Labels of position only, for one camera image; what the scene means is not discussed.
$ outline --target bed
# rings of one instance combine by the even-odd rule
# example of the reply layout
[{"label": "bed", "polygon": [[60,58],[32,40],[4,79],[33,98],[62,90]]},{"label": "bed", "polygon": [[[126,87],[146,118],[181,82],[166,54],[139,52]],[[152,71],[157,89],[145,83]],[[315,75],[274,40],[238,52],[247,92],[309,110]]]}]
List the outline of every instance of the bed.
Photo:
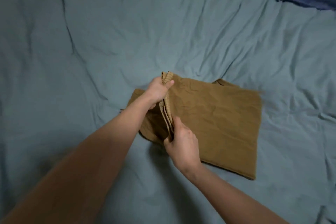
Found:
[{"label": "bed", "polygon": [[[336,222],[336,15],[275,0],[0,0],[4,216],[162,71],[261,92],[256,180],[290,223]],[[137,135],[97,223],[223,223]]]}]

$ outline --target person's left arm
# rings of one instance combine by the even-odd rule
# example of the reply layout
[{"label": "person's left arm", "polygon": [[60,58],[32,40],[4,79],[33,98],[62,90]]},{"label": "person's left arm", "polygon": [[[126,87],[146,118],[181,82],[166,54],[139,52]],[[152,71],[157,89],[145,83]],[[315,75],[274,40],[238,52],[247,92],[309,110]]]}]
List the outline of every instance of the person's left arm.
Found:
[{"label": "person's left arm", "polygon": [[150,108],[174,81],[152,80],[122,113],[85,139],[3,220],[5,223],[91,223],[121,169]]}]

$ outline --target skin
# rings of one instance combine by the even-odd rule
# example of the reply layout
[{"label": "skin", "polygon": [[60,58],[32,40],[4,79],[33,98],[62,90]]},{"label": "skin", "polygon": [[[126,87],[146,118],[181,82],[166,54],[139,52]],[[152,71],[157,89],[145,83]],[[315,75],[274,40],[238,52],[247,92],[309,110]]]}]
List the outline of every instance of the skin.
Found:
[{"label": "skin", "polygon": [[[173,84],[154,78],[143,95],[79,144],[2,223],[93,223],[147,111]],[[226,223],[286,223],[203,166],[197,138],[180,118],[174,117],[174,127],[174,141],[164,141],[166,151]]]}]

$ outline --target brown clothing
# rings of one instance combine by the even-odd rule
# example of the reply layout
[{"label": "brown clothing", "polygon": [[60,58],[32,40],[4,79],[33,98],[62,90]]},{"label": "brown clothing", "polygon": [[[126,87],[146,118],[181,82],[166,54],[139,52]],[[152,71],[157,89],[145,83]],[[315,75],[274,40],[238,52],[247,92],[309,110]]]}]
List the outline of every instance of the brown clothing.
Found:
[{"label": "brown clothing", "polygon": [[[161,143],[174,134],[172,116],[179,116],[199,141],[203,162],[255,179],[261,98],[222,79],[213,83],[162,73],[162,82],[174,80],[165,99],[149,110],[140,133]],[[144,91],[136,89],[128,104]]]}]

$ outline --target person's right hand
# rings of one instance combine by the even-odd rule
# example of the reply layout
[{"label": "person's right hand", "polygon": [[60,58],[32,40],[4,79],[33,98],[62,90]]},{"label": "person's right hand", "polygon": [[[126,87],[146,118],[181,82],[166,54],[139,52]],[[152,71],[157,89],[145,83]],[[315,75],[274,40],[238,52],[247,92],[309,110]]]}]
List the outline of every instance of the person's right hand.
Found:
[{"label": "person's right hand", "polygon": [[177,116],[174,121],[174,140],[164,140],[167,153],[172,158],[175,167],[187,178],[202,166],[198,140],[194,133],[184,125]]}]

